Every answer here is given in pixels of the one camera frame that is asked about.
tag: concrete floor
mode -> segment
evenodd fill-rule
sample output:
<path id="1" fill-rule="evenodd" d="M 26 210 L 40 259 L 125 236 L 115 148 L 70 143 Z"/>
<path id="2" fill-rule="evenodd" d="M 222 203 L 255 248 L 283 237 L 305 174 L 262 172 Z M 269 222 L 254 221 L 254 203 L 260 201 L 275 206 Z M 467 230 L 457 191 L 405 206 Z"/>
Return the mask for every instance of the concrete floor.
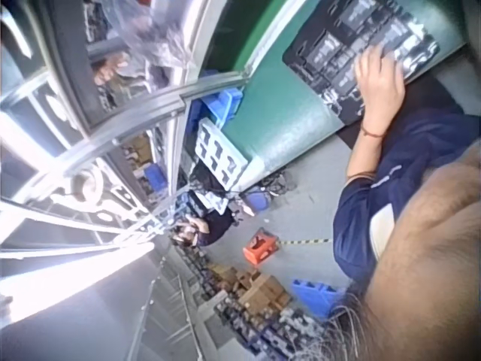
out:
<path id="1" fill-rule="evenodd" d="M 349 154 L 350 149 L 333 136 L 295 160 L 288 170 L 297 188 L 276 198 L 264 213 L 245 216 L 238 227 L 231 227 L 217 243 L 205 248 L 209 257 L 214 262 L 246 268 L 249 263 L 242 248 L 260 227 L 284 241 L 331 238 Z M 288 290 L 296 278 L 333 287 L 344 287 L 348 282 L 334 261 L 332 243 L 283 246 L 261 263 L 260 269 L 274 275 Z"/>
<path id="2" fill-rule="evenodd" d="M 431 72 L 466 114 L 481 116 L 481 82 L 464 51 Z M 214 262 L 242 269 L 249 266 L 242 248 L 260 227 L 285 241 L 331 238 L 349 155 L 350 149 L 336 135 L 323 141 L 288 166 L 298 185 L 295 190 L 275 199 L 264 213 L 252 218 L 245 216 L 238 227 L 231 227 L 222 239 L 204 250 Z M 332 243 L 283 246 L 266 259 L 260 269 L 274 275 L 287 290 L 296 278 L 333 287 L 345 287 L 349 283 L 334 261 Z M 219 360 L 224 359 L 254 358 L 231 339 L 219 349 Z"/>

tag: yellow and black tape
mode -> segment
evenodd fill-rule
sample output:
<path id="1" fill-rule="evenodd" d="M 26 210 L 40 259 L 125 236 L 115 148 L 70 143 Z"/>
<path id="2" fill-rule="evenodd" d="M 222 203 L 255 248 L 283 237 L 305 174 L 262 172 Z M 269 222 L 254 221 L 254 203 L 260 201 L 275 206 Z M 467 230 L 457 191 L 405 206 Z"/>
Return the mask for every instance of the yellow and black tape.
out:
<path id="1" fill-rule="evenodd" d="M 294 245 L 294 244 L 321 244 L 331 243 L 332 239 L 304 239 L 303 241 L 277 241 L 277 244 Z"/>

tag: bracelet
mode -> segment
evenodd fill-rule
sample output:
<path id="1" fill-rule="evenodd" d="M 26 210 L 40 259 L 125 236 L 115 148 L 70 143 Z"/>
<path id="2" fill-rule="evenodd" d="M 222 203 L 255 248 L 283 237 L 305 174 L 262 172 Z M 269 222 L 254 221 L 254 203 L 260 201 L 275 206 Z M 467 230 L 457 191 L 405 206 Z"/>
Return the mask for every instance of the bracelet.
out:
<path id="1" fill-rule="evenodd" d="M 369 178 L 369 179 L 373 180 L 374 176 L 375 176 L 374 171 L 362 171 L 362 172 L 357 173 L 357 174 L 348 175 L 347 180 L 350 181 L 351 179 L 353 179 L 355 177 L 366 177 L 366 178 Z"/>
<path id="2" fill-rule="evenodd" d="M 364 124 L 361 123 L 361 130 L 362 132 L 364 133 L 364 136 L 369 136 L 369 137 L 372 137 L 372 138 L 384 138 L 384 136 L 386 135 L 385 133 L 383 133 L 382 135 L 378 135 L 378 134 L 374 134 L 374 133 L 369 133 L 365 127 L 364 127 Z"/>

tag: desk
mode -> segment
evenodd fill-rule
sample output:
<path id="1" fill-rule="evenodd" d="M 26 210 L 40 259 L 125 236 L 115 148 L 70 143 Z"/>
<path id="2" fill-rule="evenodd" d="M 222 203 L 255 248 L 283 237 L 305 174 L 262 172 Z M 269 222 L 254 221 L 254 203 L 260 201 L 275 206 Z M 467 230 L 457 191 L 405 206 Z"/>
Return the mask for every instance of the desk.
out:
<path id="1" fill-rule="evenodd" d="M 245 157 L 255 160 L 236 190 L 252 186 L 343 127 L 317 95 L 282 62 L 284 51 L 318 3 L 319 0 L 307 0 L 283 30 L 246 86 L 236 117 L 223 129 Z M 440 52 L 423 71 L 464 45 L 462 12 L 456 2 L 398 0 L 398 3 L 425 24 L 440 45 Z"/>

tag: seated person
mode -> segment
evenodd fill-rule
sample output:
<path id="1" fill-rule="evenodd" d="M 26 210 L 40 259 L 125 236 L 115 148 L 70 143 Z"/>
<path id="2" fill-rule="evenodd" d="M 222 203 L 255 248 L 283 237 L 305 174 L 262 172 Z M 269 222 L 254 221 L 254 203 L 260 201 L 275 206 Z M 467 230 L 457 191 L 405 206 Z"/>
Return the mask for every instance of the seated person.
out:
<path id="1" fill-rule="evenodd" d="M 298 360 L 479 361 L 479 140 L 432 173 Z"/>
<path id="2" fill-rule="evenodd" d="M 206 247 L 217 242 L 234 223 L 232 213 L 227 208 L 224 214 L 212 211 L 204 218 L 186 215 L 188 223 L 178 223 L 172 238 L 183 246 Z"/>
<path id="3" fill-rule="evenodd" d="M 381 54 L 380 47 L 369 47 L 355 62 L 365 115 L 334 218 L 334 257 L 358 282 L 372 275 L 423 180 L 479 137 L 479 117 L 464 115 L 436 80 L 418 80 L 404 99 L 400 65 Z"/>

